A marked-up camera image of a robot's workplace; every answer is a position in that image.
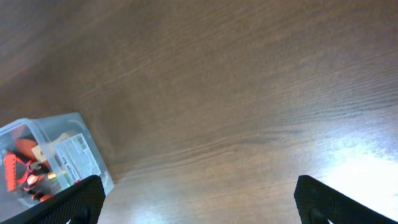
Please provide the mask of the orange screwdriver bit holder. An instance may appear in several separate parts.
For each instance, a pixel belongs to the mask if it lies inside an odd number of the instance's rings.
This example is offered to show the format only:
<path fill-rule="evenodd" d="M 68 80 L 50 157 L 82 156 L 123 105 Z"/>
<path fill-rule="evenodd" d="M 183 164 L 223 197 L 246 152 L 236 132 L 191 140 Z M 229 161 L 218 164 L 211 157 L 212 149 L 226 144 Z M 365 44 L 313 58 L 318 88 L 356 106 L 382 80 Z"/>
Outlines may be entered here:
<path fill-rule="evenodd" d="M 6 187 L 8 192 L 12 192 L 17 188 L 16 180 L 16 155 L 7 152 L 3 159 L 6 173 Z"/>

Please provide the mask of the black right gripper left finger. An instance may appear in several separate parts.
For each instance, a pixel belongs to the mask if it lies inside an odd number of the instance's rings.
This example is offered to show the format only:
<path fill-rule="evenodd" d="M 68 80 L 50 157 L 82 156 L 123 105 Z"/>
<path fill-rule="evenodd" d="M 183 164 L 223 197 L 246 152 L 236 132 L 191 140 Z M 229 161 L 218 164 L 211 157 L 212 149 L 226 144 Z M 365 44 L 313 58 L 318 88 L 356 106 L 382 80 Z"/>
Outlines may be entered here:
<path fill-rule="evenodd" d="M 91 175 L 3 224 L 97 224 L 106 198 L 101 178 Z"/>

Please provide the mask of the orange-black long-nose pliers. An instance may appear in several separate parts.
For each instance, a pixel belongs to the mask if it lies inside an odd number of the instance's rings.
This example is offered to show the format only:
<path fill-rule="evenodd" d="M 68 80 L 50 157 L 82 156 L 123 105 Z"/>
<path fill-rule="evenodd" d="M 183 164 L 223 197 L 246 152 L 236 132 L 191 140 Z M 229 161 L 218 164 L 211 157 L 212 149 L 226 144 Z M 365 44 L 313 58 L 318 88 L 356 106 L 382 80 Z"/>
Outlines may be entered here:
<path fill-rule="evenodd" d="M 55 180 L 55 174 L 50 173 L 46 175 L 29 174 L 22 178 L 21 195 L 28 197 L 32 201 L 44 202 L 54 196 L 52 184 Z"/>

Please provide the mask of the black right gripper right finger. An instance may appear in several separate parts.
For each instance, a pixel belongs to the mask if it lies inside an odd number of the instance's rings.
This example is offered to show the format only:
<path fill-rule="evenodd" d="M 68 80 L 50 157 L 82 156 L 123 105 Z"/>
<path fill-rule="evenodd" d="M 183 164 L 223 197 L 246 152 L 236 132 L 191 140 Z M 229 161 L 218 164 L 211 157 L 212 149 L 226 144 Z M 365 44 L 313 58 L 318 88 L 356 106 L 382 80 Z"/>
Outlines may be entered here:
<path fill-rule="evenodd" d="M 294 199 L 302 224 L 397 224 L 309 175 L 298 177 Z"/>

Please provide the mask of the clear plastic container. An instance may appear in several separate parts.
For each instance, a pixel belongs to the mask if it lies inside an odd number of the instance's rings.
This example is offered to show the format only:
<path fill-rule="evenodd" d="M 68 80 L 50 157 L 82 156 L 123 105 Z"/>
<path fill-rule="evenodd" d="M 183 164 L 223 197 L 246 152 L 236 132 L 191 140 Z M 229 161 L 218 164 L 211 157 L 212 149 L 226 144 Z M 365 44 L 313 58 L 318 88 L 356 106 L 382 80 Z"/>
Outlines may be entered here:
<path fill-rule="evenodd" d="M 26 157 L 17 150 L 14 141 L 30 139 L 45 148 L 46 144 L 56 140 L 62 133 L 72 133 L 72 137 L 55 145 L 54 156 L 45 152 L 47 162 L 41 163 L 45 164 L 50 172 L 56 172 L 58 177 L 65 169 L 68 172 L 71 186 L 91 175 L 98 175 L 102 180 L 105 194 L 109 194 L 114 189 L 111 174 L 79 113 L 40 119 L 17 119 L 1 127 L 1 221 L 12 218 L 41 203 L 23 197 L 21 184 L 17 183 L 17 188 L 12 192 L 7 191 L 3 163 L 6 153 L 11 152 L 16 157 Z"/>

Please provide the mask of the clear case of screwdrivers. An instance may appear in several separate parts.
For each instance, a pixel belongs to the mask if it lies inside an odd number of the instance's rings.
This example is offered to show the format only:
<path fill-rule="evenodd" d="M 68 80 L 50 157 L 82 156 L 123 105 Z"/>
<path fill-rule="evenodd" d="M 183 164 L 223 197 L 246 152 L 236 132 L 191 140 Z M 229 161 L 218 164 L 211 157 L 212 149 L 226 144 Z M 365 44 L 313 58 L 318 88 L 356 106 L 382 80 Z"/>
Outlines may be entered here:
<path fill-rule="evenodd" d="M 57 176 L 56 172 L 49 172 L 45 179 L 53 192 L 60 192 L 71 186 L 68 172 L 65 169 L 61 171 L 60 177 Z"/>

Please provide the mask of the small red-handled cutting pliers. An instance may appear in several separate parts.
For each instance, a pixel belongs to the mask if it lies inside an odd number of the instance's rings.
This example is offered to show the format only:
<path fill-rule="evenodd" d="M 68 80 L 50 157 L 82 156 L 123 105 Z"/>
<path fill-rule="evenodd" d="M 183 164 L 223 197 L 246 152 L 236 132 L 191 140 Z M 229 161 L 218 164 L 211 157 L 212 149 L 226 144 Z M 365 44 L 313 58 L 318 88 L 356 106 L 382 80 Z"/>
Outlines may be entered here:
<path fill-rule="evenodd" d="M 45 164 L 26 157 L 17 156 L 16 166 L 22 168 L 21 171 L 16 171 L 18 184 L 34 185 L 50 172 Z"/>

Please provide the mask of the orange scraper with wooden handle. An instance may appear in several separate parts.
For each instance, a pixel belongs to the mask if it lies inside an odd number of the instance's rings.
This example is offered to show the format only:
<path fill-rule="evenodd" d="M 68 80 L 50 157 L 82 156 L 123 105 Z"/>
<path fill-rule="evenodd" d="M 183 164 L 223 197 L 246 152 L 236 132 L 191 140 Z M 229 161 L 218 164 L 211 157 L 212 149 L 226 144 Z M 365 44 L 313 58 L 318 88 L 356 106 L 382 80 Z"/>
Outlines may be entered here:
<path fill-rule="evenodd" d="M 14 144 L 16 145 L 17 150 L 24 156 L 30 159 L 35 159 L 39 162 L 47 162 L 45 152 L 48 152 L 48 155 L 50 156 L 54 156 L 55 145 L 69 137 L 72 137 L 72 133 L 62 133 L 56 140 L 46 144 L 45 148 L 40 146 L 36 141 L 30 139 L 16 139 Z"/>

